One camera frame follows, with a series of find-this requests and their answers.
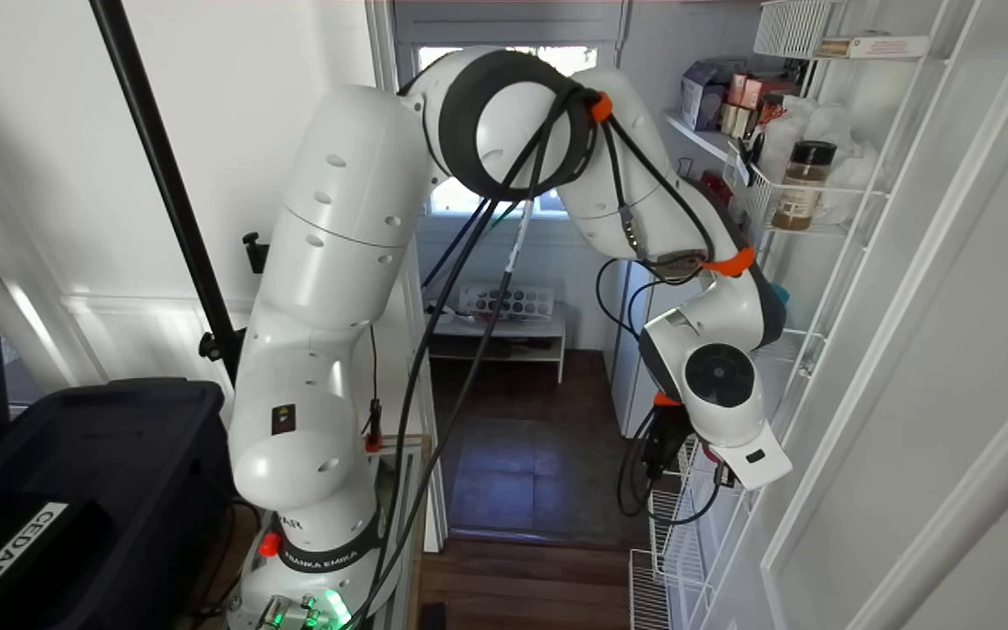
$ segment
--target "white robotic arm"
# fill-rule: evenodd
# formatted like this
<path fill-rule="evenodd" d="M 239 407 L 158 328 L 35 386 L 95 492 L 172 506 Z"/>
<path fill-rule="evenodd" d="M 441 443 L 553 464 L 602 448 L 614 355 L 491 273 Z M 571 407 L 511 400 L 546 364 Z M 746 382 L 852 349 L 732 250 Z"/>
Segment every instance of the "white robotic arm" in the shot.
<path fill-rule="evenodd" d="M 781 302 L 719 212 L 674 179 L 628 85 L 612 70 L 571 81 L 519 51 L 445 56 L 397 99 L 330 93 L 295 168 L 226 422 L 239 492 L 276 516 L 240 574 L 233 625 L 260 623 L 270 597 L 383 597 L 372 586 L 378 504 L 348 357 L 441 174 L 493 200 L 555 186 L 612 258 L 686 273 L 708 256 L 714 287 L 647 321 L 642 361 L 746 488 L 786 474 L 750 361 L 781 335 Z"/>

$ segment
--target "black pole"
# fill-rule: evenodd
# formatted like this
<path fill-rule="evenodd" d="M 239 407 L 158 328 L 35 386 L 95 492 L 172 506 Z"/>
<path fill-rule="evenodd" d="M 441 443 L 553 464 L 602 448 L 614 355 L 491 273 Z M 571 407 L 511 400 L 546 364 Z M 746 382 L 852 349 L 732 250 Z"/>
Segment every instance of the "black pole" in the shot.
<path fill-rule="evenodd" d="M 233 382 L 240 335 L 231 328 L 226 305 L 225 305 L 208 251 L 200 238 L 196 212 L 191 212 L 175 152 L 168 146 L 165 121 L 161 121 L 158 100 L 151 90 L 151 78 L 143 70 L 141 48 L 133 42 L 123 0 L 91 0 L 91 12 L 96 22 L 96 33 L 106 35 L 106 47 L 108 47 L 110 68 L 120 72 L 133 126 L 143 139 L 154 181 L 161 190 L 165 212 L 168 212 L 175 238 L 182 245 L 190 278 L 196 284 L 200 308 L 214 328 L 214 340 L 204 340 L 204 355 L 225 357 L 225 372 Z"/>

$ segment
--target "black case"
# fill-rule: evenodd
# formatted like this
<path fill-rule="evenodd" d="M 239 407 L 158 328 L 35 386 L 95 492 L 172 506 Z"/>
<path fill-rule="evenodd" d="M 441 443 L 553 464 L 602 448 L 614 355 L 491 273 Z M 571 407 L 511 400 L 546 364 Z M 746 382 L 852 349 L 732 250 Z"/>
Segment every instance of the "black case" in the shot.
<path fill-rule="evenodd" d="M 102 519 L 15 576 L 0 625 L 175 625 L 231 499 L 220 403 L 206 382 L 114 382 L 18 415 L 0 438 L 0 516 L 74 499 Z"/>

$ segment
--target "window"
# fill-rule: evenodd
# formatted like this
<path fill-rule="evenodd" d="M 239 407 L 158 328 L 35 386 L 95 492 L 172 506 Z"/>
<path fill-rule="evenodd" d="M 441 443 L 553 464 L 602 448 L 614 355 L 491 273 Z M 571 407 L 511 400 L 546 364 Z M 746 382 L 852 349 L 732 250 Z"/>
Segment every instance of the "window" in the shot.
<path fill-rule="evenodd" d="M 478 48 L 478 47 L 420 47 L 413 70 L 422 70 L 432 60 L 457 51 L 457 48 Z M 549 62 L 560 72 L 578 72 L 578 70 L 599 68 L 596 47 L 505 47 L 505 48 L 537 56 L 542 62 Z M 478 203 L 478 197 L 472 190 L 466 190 L 457 179 L 445 179 L 429 191 L 429 212 L 432 218 L 470 218 L 477 210 L 477 203 Z M 555 190 L 549 190 L 536 200 L 536 218 L 567 218 Z"/>

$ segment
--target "bottle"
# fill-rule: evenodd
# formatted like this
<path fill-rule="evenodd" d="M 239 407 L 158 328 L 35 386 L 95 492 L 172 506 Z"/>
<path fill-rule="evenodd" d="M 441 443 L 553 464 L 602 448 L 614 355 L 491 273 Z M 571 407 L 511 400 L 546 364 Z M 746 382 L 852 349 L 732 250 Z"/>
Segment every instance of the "bottle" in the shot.
<path fill-rule="evenodd" d="M 775 232 L 803 232 L 813 224 L 814 205 L 822 200 L 834 152 L 835 146 L 822 139 L 795 145 L 792 163 L 782 172 L 782 186 L 775 197 L 775 210 L 774 210 Z"/>

